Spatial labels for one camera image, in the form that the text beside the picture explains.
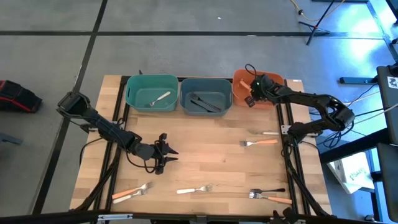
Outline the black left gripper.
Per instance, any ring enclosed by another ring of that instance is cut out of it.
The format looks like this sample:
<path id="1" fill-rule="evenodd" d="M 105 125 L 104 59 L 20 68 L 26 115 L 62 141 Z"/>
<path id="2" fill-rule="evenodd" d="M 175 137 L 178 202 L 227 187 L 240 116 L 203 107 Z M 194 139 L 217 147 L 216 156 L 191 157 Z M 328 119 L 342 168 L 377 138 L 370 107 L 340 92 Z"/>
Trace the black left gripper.
<path id="1" fill-rule="evenodd" d="M 155 159 L 154 171 L 155 174 L 162 174 L 164 172 L 164 167 L 166 163 L 176 161 L 178 158 L 176 157 L 165 157 L 166 153 L 168 154 L 178 154 L 177 151 L 172 149 L 169 145 L 166 145 L 167 134 L 162 133 L 159 136 L 159 139 L 154 142 L 155 153 L 153 158 Z"/>

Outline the black slanted beam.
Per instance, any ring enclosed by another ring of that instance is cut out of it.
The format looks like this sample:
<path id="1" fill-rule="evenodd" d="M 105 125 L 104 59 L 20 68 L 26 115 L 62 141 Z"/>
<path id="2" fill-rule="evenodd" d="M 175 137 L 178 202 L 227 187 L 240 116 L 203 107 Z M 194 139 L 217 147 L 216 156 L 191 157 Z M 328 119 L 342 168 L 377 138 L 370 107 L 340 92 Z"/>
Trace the black slanted beam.
<path id="1" fill-rule="evenodd" d="M 390 143 L 387 128 L 321 153 L 320 162 L 329 163 L 352 156 L 353 154 L 375 148 L 379 143 Z"/>

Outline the black tripod stand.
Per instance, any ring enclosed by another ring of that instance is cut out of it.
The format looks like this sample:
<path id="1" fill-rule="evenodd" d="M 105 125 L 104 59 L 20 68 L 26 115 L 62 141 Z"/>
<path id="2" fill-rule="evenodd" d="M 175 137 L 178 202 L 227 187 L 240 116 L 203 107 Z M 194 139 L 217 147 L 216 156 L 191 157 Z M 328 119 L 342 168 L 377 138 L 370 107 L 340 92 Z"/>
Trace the black tripod stand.
<path id="1" fill-rule="evenodd" d="M 310 29 L 310 31 L 311 31 L 311 33 L 310 33 L 310 35 L 308 37 L 308 40 L 306 42 L 306 45 L 310 45 L 310 43 L 311 43 L 312 39 L 314 38 L 315 34 L 320 30 L 319 25 L 320 25 L 321 21 L 326 17 L 326 15 L 328 14 L 330 8 L 332 7 L 332 5 L 334 3 L 335 3 L 335 0 L 332 0 L 331 3 L 329 4 L 329 6 L 327 7 L 327 9 L 322 14 L 321 18 L 319 18 L 319 20 L 316 21 L 315 25 L 312 25 L 312 24 L 309 24 L 309 23 L 306 23 L 306 22 L 302 22 L 302 21 L 298 22 L 300 25 L 307 26 Z"/>

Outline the white cardboard box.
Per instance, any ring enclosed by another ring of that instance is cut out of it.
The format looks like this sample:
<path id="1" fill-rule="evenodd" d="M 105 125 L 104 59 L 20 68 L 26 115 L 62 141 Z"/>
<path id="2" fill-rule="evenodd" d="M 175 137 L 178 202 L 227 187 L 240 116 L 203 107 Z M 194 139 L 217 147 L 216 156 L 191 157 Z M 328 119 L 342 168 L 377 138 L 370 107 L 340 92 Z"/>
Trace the white cardboard box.
<path id="1" fill-rule="evenodd" d="M 347 194 L 361 188 L 374 190 L 373 178 L 364 152 L 344 157 L 327 164 Z"/>

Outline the blue metal frame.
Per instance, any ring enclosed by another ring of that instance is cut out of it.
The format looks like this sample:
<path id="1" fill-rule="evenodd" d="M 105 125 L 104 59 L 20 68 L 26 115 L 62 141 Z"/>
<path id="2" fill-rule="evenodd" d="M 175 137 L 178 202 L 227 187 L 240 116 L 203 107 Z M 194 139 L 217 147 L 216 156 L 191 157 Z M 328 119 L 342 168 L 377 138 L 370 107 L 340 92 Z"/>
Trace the blue metal frame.
<path id="1" fill-rule="evenodd" d="M 370 14 L 372 15 L 372 17 L 374 19 L 374 22 L 377 25 L 377 28 L 379 29 L 379 31 L 381 33 L 381 37 L 382 37 L 383 41 L 386 43 L 387 48 L 390 51 L 392 58 L 394 59 L 395 63 L 398 63 L 398 53 L 396 52 L 396 50 L 392 44 L 392 40 L 391 40 L 389 34 L 386 32 L 386 30 L 381 22 L 381 18 L 378 16 L 374 6 L 372 5 L 371 0 L 368 0 L 366 5 L 368 7 Z"/>

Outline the plain black panel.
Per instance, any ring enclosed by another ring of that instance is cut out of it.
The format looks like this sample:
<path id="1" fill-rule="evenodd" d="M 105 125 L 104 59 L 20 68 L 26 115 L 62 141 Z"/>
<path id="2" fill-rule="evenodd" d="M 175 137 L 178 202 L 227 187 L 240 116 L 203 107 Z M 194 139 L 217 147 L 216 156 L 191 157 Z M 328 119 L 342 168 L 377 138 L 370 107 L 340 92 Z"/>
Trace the plain black panel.
<path id="1" fill-rule="evenodd" d="M 389 218 L 398 223 L 398 146 L 376 146 Z"/>

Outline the black and red bag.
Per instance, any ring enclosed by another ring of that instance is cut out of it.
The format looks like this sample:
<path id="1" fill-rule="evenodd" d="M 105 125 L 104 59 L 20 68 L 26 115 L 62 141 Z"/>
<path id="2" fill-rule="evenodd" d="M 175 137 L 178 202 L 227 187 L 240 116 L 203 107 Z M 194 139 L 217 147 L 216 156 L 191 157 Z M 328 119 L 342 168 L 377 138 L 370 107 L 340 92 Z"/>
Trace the black and red bag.
<path id="1" fill-rule="evenodd" d="M 42 99 L 18 83 L 0 80 L 0 111 L 35 113 Z"/>

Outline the black floor bar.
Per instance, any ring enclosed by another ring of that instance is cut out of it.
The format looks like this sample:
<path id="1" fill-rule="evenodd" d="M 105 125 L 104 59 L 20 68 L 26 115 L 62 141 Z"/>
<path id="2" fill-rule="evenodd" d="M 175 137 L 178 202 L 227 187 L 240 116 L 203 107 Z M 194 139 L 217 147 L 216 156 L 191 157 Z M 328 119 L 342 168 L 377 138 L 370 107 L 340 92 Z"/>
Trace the black floor bar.
<path id="1" fill-rule="evenodd" d="M 374 85 L 378 83 L 377 77 L 361 78 L 361 77 L 341 77 L 339 79 L 341 84 L 348 85 Z"/>

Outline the black metal table frame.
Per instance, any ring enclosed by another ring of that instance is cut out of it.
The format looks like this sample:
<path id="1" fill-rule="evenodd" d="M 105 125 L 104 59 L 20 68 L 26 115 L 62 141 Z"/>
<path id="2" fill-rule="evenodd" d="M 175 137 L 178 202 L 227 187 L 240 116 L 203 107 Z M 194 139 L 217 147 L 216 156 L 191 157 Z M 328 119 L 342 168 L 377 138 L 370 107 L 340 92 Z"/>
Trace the black metal table frame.
<path id="1" fill-rule="evenodd" d="M 280 218 L 305 220 L 307 224 L 383 224 L 317 216 L 305 213 L 305 201 L 298 197 L 298 188 L 287 178 L 282 146 L 269 149 L 260 158 L 253 151 L 242 152 L 236 166 L 218 170 L 215 155 L 228 155 L 239 149 L 242 128 L 214 126 L 208 118 L 195 118 L 184 128 L 188 117 L 182 110 L 147 115 L 128 107 L 126 76 L 105 76 L 97 103 L 98 112 L 113 121 L 123 121 L 123 128 L 142 137 L 155 138 L 166 133 L 167 141 L 178 151 L 180 159 L 167 165 L 162 175 L 148 174 L 126 159 L 113 142 L 91 133 L 89 145 L 76 183 L 77 194 L 71 209 L 60 213 L 0 217 L 0 224 L 74 224 L 97 222 L 98 215 L 133 214 L 132 219 L 189 220 L 206 222 L 269 223 L 273 211 Z M 154 185 L 147 193 L 113 204 L 112 195 L 135 189 L 148 182 Z M 208 192 L 177 194 L 178 189 L 211 185 Z M 285 192 L 263 192 L 268 197 L 287 198 L 292 204 L 249 198 L 251 189 L 279 189 Z"/>

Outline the white-handled fork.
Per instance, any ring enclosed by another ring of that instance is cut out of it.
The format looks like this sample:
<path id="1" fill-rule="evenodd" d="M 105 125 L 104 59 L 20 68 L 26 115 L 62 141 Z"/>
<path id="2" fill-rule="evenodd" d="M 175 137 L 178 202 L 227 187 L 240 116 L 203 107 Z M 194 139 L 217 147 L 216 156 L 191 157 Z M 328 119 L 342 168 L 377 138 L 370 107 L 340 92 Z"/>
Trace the white-handled fork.
<path id="1" fill-rule="evenodd" d="M 132 197 L 135 197 L 135 196 L 145 195 L 146 193 L 147 193 L 147 190 L 137 190 L 136 192 L 131 193 L 129 195 L 114 199 L 113 200 L 113 204 L 117 204 L 117 203 L 123 202 L 123 201 L 128 200 L 128 199 L 130 199 Z"/>
<path id="2" fill-rule="evenodd" d="M 199 188 L 190 188 L 190 189 L 178 189 L 176 191 L 177 194 L 188 194 L 193 192 L 208 192 L 212 189 L 211 185 L 204 185 Z"/>
<path id="3" fill-rule="evenodd" d="M 158 101 L 164 99 L 165 97 L 169 96 L 170 94 L 171 94 L 171 91 L 165 92 L 163 95 L 159 96 L 156 100 L 154 100 L 153 102 L 149 103 L 149 106 L 153 107 Z"/>
<path id="4" fill-rule="evenodd" d="M 267 132 L 267 131 L 255 131 L 255 130 L 249 130 L 248 131 L 251 134 L 255 135 L 266 135 L 266 136 L 278 136 L 278 132 Z"/>

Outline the blue-grey plastic bin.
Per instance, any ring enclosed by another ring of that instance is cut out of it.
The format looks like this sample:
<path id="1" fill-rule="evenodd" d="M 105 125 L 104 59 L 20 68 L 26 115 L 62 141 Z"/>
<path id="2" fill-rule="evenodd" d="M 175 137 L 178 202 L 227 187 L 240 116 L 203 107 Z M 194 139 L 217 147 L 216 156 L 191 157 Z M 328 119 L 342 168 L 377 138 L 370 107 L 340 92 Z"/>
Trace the blue-grey plastic bin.
<path id="1" fill-rule="evenodd" d="M 206 102 L 221 108 L 221 112 L 217 112 L 208 105 L 197 101 L 199 105 L 215 111 L 215 113 L 207 113 L 204 109 L 190 102 L 190 93 L 198 95 Z M 192 116 L 223 116 L 232 107 L 233 93 L 232 85 L 223 78 L 187 78 L 180 85 L 180 106 L 185 114 Z"/>

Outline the teal plastic bin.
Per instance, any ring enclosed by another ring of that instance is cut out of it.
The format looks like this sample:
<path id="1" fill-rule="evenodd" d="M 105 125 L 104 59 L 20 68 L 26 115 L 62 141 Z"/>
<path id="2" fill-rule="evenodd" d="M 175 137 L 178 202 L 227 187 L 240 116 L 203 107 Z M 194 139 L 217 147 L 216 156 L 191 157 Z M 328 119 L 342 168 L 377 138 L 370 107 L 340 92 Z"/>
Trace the teal plastic bin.
<path id="1" fill-rule="evenodd" d="M 169 96 L 149 106 L 167 91 L 171 91 Z M 139 112 L 174 111 L 177 99 L 178 79 L 174 75 L 135 75 L 126 84 L 126 103 Z"/>

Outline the grey floor stand foot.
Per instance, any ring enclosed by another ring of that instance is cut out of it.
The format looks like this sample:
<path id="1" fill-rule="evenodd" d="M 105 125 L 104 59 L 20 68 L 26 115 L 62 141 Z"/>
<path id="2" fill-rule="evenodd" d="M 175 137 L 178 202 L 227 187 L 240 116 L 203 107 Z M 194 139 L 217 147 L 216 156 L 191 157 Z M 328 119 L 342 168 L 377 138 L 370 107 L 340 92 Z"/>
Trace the grey floor stand foot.
<path id="1" fill-rule="evenodd" d="M 22 140 L 4 133 L 0 133 L 0 142 L 9 142 L 16 145 L 22 144 Z"/>

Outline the black fork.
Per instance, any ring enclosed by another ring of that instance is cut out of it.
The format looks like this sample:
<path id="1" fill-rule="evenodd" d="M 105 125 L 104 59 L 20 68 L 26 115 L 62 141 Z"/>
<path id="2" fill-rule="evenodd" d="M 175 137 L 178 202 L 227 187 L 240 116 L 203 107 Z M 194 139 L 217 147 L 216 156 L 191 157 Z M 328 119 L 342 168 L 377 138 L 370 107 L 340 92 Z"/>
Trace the black fork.
<path id="1" fill-rule="evenodd" d="M 200 102 L 202 102 L 202 103 L 208 105 L 209 107 L 213 108 L 213 109 L 216 110 L 217 112 L 221 112 L 221 108 L 219 108 L 219 107 L 217 107 L 217 106 L 214 106 L 214 105 L 212 105 L 212 104 L 206 102 L 205 100 L 201 99 L 198 95 L 194 94 L 193 92 L 190 93 L 190 96 L 191 96 L 191 100 L 190 100 L 190 101 L 191 101 L 193 104 L 199 106 L 199 104 L 197 103 L 197 101 L 200 101 Z"/>
<path id="2" fill-rule="evenodd" d="M 204 109 L 207 113 L 215 113 L 215 111 L 209 110 L 209 109 L 205 108 L 204 106 L 199 105 L 198 103 L 196 103 L 196 102 L 193 101 L 193 100 L 190 100 L 190 102 L 191 102 L 192 104 L 194 104 L 194 105 L 196 105 L 196 106 L 199 106 L 200 108 Z"/>
<path id="3" fill-rule="evenodd" d="M 252 192 L 252 193 L 257 193 L 257 194 L 261 194 L 261 193 L 263 193 L 263 192 L 285 192 L 285 188 L 270 189 L 270 190 L 251 189 L 250 192 Z"/>

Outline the silver metal bracket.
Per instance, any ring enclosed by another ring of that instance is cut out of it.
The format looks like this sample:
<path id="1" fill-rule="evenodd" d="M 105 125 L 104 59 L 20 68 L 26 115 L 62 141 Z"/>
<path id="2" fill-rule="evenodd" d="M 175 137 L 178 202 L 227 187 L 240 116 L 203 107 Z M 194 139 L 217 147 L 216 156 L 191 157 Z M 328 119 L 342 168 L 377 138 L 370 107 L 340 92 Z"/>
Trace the silver metal bracket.
<path id="1" fill-rule="evenodd" d="M 114 221 L 114 220 L 128 220 L 132 219 L 133 214 L 106 214 L 98 215 L 98 222 Z"/>
<path id="2" fill-rule="evenodd" d="M 268 224 L 307 224 L 305 220 L 288 220 L 286 218 L 272 218 Z"/>

